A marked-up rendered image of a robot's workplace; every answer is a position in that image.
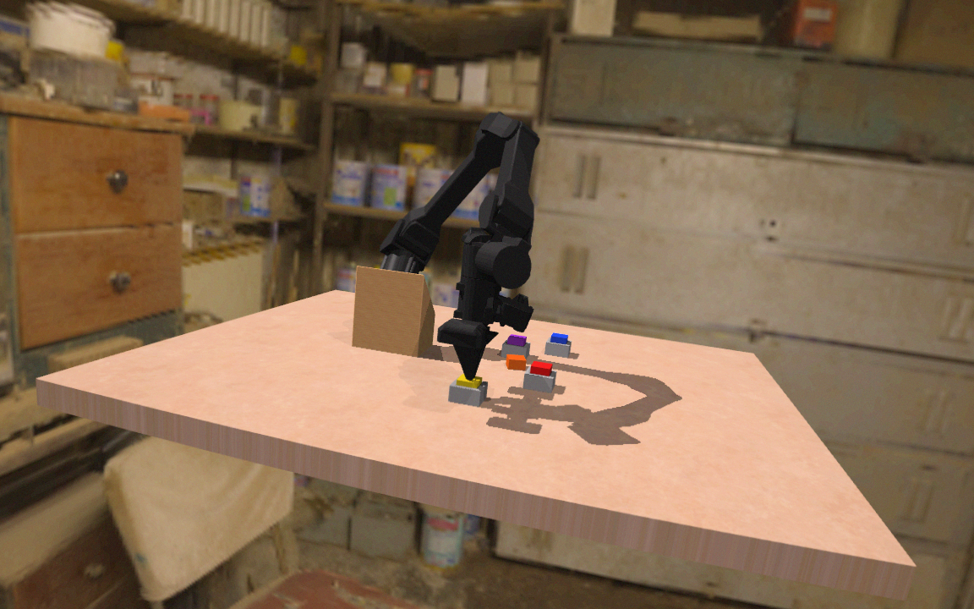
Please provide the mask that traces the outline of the yellow button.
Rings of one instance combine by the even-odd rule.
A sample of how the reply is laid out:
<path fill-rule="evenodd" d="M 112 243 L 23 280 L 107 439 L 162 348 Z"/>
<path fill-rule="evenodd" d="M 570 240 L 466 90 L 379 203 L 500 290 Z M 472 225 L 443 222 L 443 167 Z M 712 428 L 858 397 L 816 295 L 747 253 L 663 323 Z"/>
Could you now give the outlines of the yellow button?
<path fill-rule="evenodd" d="M 472 381 L 465 379 L 464 374 L 458 376 L 449 386 L 448 402 L 459 403 L 467 406 L 482 405 L 487 398 L 488 382 L 482 381 L 483 377 L 475 376 Z"/>

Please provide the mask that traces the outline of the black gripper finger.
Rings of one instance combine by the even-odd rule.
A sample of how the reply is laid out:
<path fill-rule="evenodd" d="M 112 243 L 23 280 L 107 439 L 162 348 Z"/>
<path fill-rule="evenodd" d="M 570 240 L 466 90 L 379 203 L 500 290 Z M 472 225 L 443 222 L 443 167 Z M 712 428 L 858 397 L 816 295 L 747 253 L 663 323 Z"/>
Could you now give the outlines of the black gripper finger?
<path fill-rule="evenodd" d="M 495 337 L 497 337 L 498 334 L 499 334 L 498 332 L 492 332 L 492 331 L 490 331 L 490 332 L 488 332 L 487 337 L 488 338 L 495 338 Z M 484 347 L 486 347 L 486 344 L 484 345 Z M 479 362 L 477 363 L 477 369 L 479 368 L 480 361 L 482 361 L 482 356 L 483 356 L 483 353 L 484 353 L 484 347 L 482 348 L 482 352 L 480 352 Z M 474 377 L 476 376 L 477 369 L 475 371 Z"/>
<path fill-rule="evenodd" d="M 492 342 L 492 338 L 487 337 L 484 344 L 488 344 L 490 342 Z M 465 379 L 470 379 L 470 381 L 472 381 L 474 379 L 477 363 L 479 362 L 479 356 L 482 349 L 457 346 L 457 344 L 453 344 L 453 347 L 455 347 L 457 352 L 457 359 L 460 361 Z"/>

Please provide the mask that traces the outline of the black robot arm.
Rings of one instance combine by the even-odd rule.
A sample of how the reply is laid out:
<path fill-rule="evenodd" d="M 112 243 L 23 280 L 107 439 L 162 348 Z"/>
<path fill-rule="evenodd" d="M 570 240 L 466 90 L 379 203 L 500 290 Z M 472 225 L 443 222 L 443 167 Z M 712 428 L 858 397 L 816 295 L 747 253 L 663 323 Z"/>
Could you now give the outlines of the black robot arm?
<path fill-rule="evenodd" d="M 475 134 L 474 149 L 443 188 L 428 204 L 409 211 L 393 225 L 381 244 L 384 257 L 379 269 L 423 272 L 440 240 L 440 225 L 490 169 L 501 167 L 495 190 L 479 206 L 479 228 L 471 227 L 462 236 L 461 275 L 507 289 L 524 285 L 531 272 L 528 253 L 534 203 L 528 188 L 538 145 L 537 134 L 524 121 L 511 119 L 503 112 L 484 116 Z M 492 292 L 484 308 L 484 324 L 496 320 L 524 332 L 533 312 L 525 294 L 511 299 L 499 293 L 496 297 Z"/>

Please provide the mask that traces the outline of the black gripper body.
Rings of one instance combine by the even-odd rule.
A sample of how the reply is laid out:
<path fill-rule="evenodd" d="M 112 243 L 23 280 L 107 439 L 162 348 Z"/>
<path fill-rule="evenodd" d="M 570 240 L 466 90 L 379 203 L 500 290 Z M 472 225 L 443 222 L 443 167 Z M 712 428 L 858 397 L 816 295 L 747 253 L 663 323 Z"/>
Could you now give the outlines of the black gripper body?
<path fill-rule="evenodd" d="M 494 292 L 497 297 L 501 286 L 461 275 L 456 290 L 459 290 L 457 309 L 449 321 L 438 327 L 437 342 L 482 349 L 490 332 L 489 324 L 484 324 L 488 294 Z"/>

